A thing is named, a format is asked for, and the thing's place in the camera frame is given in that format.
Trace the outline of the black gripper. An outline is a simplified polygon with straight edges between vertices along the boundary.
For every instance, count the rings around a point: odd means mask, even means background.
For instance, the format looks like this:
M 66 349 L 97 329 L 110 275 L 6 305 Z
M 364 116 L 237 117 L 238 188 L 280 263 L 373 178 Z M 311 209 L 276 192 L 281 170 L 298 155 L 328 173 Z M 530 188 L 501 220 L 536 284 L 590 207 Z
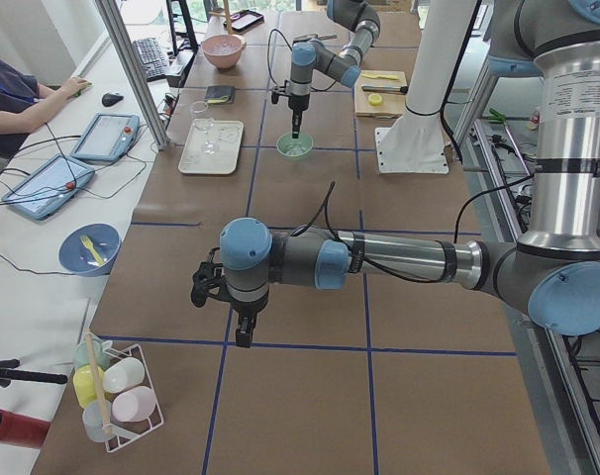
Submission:
M 280 96 L 288 98 L 288 107 L 292 114 L 292 138 L 298 139 L 301 131 L 302 113 L 309 107 L 310 83 L 285 81 L 271 89 L 271 100 L 276 104 Z
M 190 299 L 197 308 L 202 308 L 208 298 L 229 303 L 231 308 L 239 313 L 235 331 L 236 345 L 251 347 L 256 315 L 266 307 L 269 292 L 266 291 L 263 296 L 251 301 L 235 298 L 230 293 L 230 286 L 223 273 L 223 264 L 214 261 L 215 253 L 216 249 L 211 249 L 207 258 L 200 263 L 198 270 L 193 274 Z

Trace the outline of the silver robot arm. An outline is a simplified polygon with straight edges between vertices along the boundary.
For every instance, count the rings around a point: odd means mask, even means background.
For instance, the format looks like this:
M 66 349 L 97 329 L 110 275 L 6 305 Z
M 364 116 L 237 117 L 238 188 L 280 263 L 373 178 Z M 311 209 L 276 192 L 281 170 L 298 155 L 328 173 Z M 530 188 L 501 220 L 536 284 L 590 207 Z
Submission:
M 384 170 L 434 171 L 429 140 L 441 118 L 480 1 L 431 1 L 405 112 L 381 133 Z M 379 39 L 378 13 L 365 1 L 328 1 L 328 18 L 353 32 L 338 54 L 316 35 L 295 42 L 290 78 L 272 90 L 289 99 L 292 137 L 308 109 L 313 73 L 353 87 Z M 339 289 L 348 274 L 384 272 L 418 284 L 454 282 L 485 292 L 535 324 L 574 336 L 600 329 L 600 1 L 495 1 L 490 64 L 503 77 L 541 76 L 539 139 L 529 230 L 515 243 L 453 242 L 335 231 L 328 219 L 332 182 L 316 215 L 290 233 L 254 218 L 220 232 L 193 275 L 191 300 L 227 302 L 238 312 L 237 346 L 250 347 L 269 284 Z
M 271 92 L 273 103 L 281 96 L 288 98 L 292 111 L 291 138 L 295 140 L 300 136 L 303 112 L 309 107 L 313 73 L 318 70 L 345 87 L 354 87 L 363 57 L 380 36 L 378 14 L 365 1 L 330 1 L 327 16 L 352 32 L 349 42 L 338 53 L 328 49 L 317 35 L 294 42 L 289 78 Z

